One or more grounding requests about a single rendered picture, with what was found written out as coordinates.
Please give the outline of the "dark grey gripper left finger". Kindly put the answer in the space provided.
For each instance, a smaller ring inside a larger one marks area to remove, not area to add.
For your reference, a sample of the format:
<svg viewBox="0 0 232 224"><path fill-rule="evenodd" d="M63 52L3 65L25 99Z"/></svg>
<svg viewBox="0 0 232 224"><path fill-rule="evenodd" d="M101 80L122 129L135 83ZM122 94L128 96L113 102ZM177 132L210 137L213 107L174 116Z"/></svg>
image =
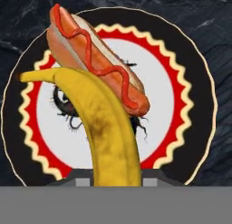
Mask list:
<svg viewBox="0 0 232 224"><path fill-rule="evenodd" d="M92 187L93 173L91 169L74 169L64 179L51 183L51 186Z"/></svg>

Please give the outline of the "hot dog with ketchup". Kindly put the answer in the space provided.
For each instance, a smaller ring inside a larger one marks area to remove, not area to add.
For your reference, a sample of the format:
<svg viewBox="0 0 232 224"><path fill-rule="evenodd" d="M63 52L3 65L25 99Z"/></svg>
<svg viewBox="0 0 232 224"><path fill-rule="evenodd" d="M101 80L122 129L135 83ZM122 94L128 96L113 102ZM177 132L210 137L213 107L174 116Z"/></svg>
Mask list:
<svg viewBox="0 0 232 224"><path fill-rule="evenodd" d="M121 100L130 116L143 116L150 109L144 86L135 72L78 15L59 4L50 10L47 42L62 67L83 69L100 77Z"/></svg>

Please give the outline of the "yellow banana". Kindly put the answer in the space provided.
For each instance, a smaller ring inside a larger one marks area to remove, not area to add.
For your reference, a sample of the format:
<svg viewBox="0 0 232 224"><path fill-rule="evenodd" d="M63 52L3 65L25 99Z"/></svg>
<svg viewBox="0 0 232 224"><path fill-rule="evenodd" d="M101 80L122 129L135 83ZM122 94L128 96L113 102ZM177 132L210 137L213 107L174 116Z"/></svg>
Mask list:
<svg viewBox="0 0 232 224"><path fill-rule="evenodd" d="M131 123L116 95L84 70L53 68L22 73L23 83L45 81L69 98L84 125L96 186L140 186L140 159Z"/></svg>

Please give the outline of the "black red and white plate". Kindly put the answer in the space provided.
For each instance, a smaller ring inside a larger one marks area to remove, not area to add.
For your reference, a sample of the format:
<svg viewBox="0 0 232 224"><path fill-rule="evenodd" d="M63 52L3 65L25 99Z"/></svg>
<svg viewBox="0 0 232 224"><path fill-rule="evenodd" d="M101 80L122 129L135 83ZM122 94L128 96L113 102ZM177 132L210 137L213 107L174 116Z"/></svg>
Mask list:
<svg viewBox="0 0 232 224"><path fill-rule="evenodd" d="M191 183L216 131L215 85L203 55L177 26L138 9L97 8L76 15L144 86L150 109L143 116L130 116L116 96L130 120L140 173L164 170L173 180ZM19 58L1 109L5 156L23 186L49 185L74 169L93 173L90 143L69 98L54 83L20 81L26 72L72 69L53 58L47 29Z"/></svg>

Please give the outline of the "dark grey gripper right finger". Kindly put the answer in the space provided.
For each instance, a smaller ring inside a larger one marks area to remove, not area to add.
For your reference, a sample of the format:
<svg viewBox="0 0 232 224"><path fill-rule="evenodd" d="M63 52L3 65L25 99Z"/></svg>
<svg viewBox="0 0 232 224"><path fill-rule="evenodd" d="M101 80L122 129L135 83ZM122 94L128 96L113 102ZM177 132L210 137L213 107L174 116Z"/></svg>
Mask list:
<svg viewBox="0 0 232 224"><path fill-rule="evenodd" d="M143 187L181 187L182 183L168 178L162 170L146 169L141 171L141 185Z"/></svg>

